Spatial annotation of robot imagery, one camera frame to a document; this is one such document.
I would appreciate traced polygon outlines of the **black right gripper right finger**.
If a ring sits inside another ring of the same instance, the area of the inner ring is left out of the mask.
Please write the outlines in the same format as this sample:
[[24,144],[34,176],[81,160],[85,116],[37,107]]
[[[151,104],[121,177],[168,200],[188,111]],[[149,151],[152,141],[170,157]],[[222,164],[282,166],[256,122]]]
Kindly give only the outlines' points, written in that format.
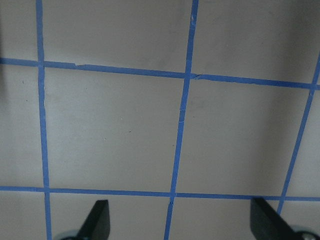
[[262,197],[250,200],[250,230],[256,240],[318,240],[309,230],[295,230]]

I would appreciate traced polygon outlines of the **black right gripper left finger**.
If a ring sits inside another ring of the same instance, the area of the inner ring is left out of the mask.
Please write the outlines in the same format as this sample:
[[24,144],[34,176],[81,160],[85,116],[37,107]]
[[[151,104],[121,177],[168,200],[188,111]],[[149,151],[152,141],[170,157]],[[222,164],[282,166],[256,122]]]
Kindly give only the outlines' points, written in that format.
[[62,235],[58,240],[108,240],[111,233],[110,207],[107,199],[97,200],[75,234]]

